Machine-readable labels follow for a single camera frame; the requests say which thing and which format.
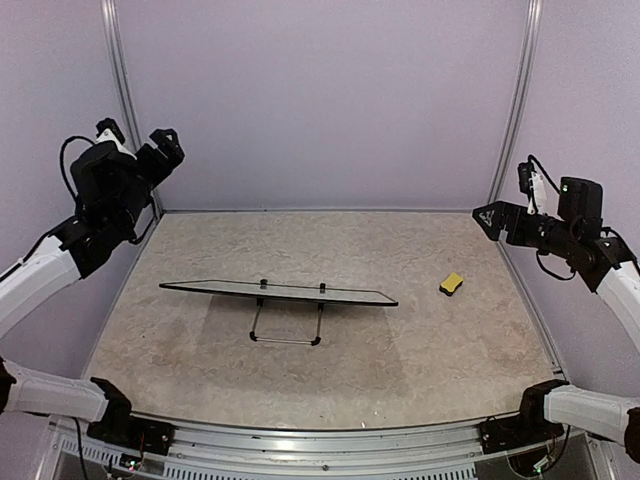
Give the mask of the yellow whiteboard eraser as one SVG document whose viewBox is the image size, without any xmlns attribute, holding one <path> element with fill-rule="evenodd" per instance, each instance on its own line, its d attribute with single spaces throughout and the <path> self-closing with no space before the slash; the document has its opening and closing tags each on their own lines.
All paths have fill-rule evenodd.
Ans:
<svg viewBox="0 0 640 480">
<path fill-rule="evenodd" d="M 463 285 L 464 278 L 459 274 L 452 272 L 439 285 L 439 291 L 446 296 L 452 296 Z"/>
</svg>

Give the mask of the black framed whiteboard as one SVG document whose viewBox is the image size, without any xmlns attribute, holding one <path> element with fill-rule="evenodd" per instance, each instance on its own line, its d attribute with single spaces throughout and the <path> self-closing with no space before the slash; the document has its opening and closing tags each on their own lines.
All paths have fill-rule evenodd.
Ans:
<svg viewBox="0 0 640 480">
<path fill-rule="evenodd" d="M 162 282 L 159 284 L 159 287 L 172 291 L 254 299 L 256 301 L 256 311 L 249 332 L 249 338 L 255 343 L 318 346 L 322 340 L 321 327 L 324 310 L 327 305 L 376 308 L 395 308 L 399 306 L 397 300 L 381 291 L 331 288 L 324 282 L 321 282 L 318 286 L 298 286 L 270 283 L 265 278 L 258 282 L 209 279 Z M 268 301 L 315 304 L 317 306 L 315 337 L 313 339 L 302 340 L 258 336 L 257 326 L 260 314 L 265 303 Z"/>
</svg>

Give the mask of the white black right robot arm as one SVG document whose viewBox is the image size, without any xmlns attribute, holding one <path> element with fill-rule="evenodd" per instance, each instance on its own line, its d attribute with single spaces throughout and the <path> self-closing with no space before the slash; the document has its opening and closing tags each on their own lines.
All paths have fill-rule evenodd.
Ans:
<svg viewBox="0 0 640 480">
<path fill-rule="evenodd" d="M 627 243 L 602 220 L 600 184 L 575 177 L 560 181 L 555 216 L 496 201 L 473 210 L 487 237 L 530 247 L 566 261 L 587 288 L 614 313 L 633 342 L 639 340 L 639 263 Z M 624 447 L 639 459 L 639 402 L 549 380 L 525 389 L 516 414 L 479 425 L 482 449 L 494 453 L 560 437 L 576 427 Z"/>
</svg>

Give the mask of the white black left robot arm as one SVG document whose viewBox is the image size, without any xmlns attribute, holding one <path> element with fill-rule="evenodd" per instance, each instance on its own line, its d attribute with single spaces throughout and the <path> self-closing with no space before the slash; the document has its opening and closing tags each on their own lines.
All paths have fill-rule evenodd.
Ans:
<svg viewBox="0 0 640 480">
<path fill-rule="evenodd" d="M 76 160 L 59 163 L 73 214 L 1 275 L 2 334 L 58 292 L 94 274 L 121 244 L 140 244 L 144 237 L 136 227 L 141 214 L 185 159 L 173 129 L 154 130 L 135 152 L 126 147 L 115 120 L 105 118 L 96 129 Z M 1 410 L 84 420 L 101 426 L 121 445 L 140 434 L 130 401 L 111 382 L 47 374 L 8 359 L 1 361 Z"/>
</svg>

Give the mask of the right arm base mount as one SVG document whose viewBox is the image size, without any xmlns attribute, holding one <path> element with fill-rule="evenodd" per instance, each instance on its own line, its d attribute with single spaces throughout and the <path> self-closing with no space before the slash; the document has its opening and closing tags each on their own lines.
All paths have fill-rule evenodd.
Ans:
<svg viewBox="0 0 640 480">
<path fill-rule="evenodd" d="M 528 423 L 519 414 L 502 418 L 488 417 L 477 426 L 477 430 L 485 455 L 558 439 L 565 433 L 561 424 L 546 420 Z"/>
</svg>

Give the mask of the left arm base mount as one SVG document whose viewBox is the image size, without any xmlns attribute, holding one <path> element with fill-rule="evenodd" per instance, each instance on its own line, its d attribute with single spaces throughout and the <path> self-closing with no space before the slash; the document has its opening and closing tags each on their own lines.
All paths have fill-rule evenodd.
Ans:
<svg viewBox="0 0 640 480">
<path fill-rule="evenodd" d="M 116 414 L 90 423 L 87 435 L 141 453 L 167 456 L 174 440 L 175 427 L 167 422 L 131 414 Z"/>
</svg>

